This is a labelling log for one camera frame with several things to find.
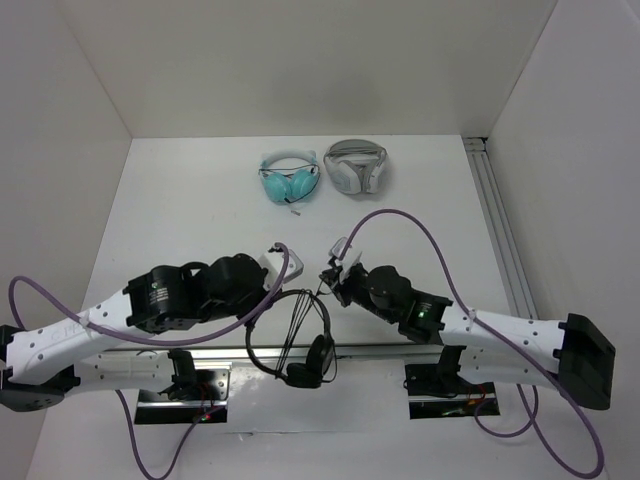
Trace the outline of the black on-ear headphones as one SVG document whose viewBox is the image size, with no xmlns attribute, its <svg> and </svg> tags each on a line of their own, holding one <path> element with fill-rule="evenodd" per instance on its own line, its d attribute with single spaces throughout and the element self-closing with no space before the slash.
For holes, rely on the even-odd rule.
<svg viewBox="0 0 640 480">
<path fill-rule="evenodd" d="M 274 379 L 281 380 L 291 388 L 318 389 L 324 383 L 330 383 L 330 380 L 325 379 L 325 375 L 334 362 L 336 355 L 335 340 L 331 332 L 331 317 L 319 296 L 308 289 L 281 291 L 275 295 L 273 304 L 288 297 L 294 297 L 295 303 L 289 329 L 275 367 L 266 366 L 255 354 L 251 343 L 252 334 L 259 317 L 250 320 L 246 325 L 245 349 L 252 364 L 261 372 L 271 375 Z M 315 337 L 303 363 L 289 363 L 288 359 L 293 343 L 306 316 L 312 309 L 316 311 L 323 322 L 323 333 Z"/>
</svg>

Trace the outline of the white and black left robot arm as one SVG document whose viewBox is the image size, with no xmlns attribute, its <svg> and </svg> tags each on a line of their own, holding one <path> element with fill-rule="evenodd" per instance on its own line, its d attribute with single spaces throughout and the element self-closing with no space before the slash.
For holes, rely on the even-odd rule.
<svg viewBox="0 0 640 480">
<path fill-rule="evenodd" d="M 138 389 L 184 399 L 199 383 L 188 348 L 163 334 L 262 312 L 286 275 L 281 264 L 246 254 L 212 264 L 161 265 L 108 299 L 49 326 L 1 328 L 1 403 L 14 412 L 99 390 Z"/>
</svg>

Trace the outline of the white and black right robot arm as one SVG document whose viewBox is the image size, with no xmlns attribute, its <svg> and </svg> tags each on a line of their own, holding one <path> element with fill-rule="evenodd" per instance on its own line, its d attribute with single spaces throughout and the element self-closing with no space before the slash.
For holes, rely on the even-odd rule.
<svg viewBox="0 0 640 480">
<path fill-rule="evenodd" d="M 321 278 L 343 307 L 355 304 L 414 343 L 440 346 L 436 379 L 448 392 L 485 382 L 560 385 L 581 407 L 610 407 L 616 349 L 584 315 L 532 320 L 465 312 L 456 301 L 415 289 L 390 265 L 337 266 Z"/>
</svg>

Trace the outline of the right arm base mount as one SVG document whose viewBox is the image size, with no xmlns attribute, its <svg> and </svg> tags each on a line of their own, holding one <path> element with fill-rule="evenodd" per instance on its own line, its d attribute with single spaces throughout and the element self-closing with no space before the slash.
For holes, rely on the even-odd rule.
<svg viewBox="0 0 640 480">
<path fill-rule="evenodd" d="M 464 350 L 446 346 L 436 363 L 405 365 L 411 420 L 500 415 L 493 383 L 472 384 L 459 376 Z"/>
</svg>

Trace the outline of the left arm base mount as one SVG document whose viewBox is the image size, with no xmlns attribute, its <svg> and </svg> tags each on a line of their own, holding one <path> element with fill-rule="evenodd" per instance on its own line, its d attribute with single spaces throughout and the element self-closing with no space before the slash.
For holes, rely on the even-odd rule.
<svg viewBox="0 0 640 480">
<path fill-rule="evenodd" d="M 136 402 L 136 425 L 189 424 L 196 417 L 201 423 L 227 421 L 231 364 L 205 362 L 199 364 L 184 349 L 166 352 L 142 350 L 137 357 L 150 361 L 158 370 L 168 373 L 171 384 L 161 390 L 139 390 Z"/>
</svg>

